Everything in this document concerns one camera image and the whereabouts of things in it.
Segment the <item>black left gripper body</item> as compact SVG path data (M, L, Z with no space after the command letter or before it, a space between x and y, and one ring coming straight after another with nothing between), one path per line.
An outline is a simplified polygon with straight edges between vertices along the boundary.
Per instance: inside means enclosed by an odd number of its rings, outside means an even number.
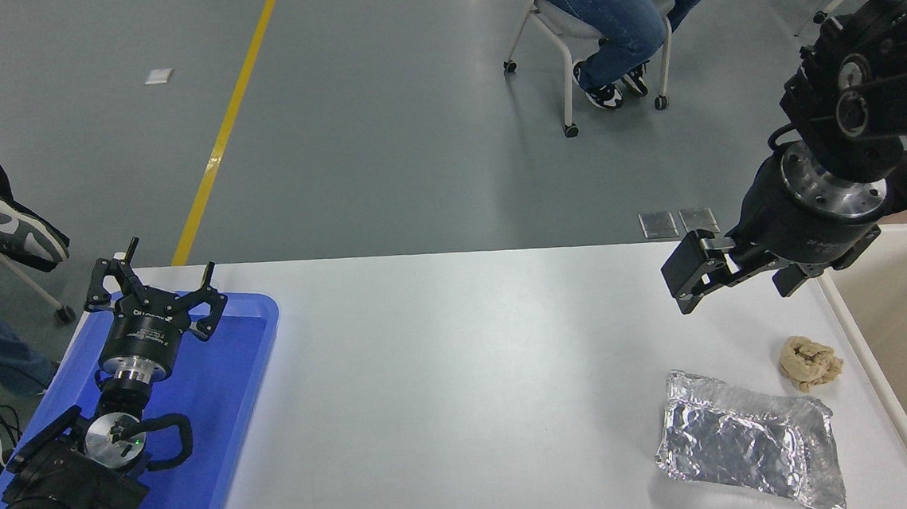
M154 363L176 361L182 336L191 320L184 311L169 313L158 299L146 307L136 298L118 300L114 322L100 353L101 366L119 358L145 358Z

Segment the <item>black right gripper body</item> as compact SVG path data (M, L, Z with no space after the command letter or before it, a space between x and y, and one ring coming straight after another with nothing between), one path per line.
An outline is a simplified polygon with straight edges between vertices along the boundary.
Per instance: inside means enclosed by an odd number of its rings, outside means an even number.
M851 182L811 152L769 156L759 167L729 237L801 264L829 264L885 212L885 182Z

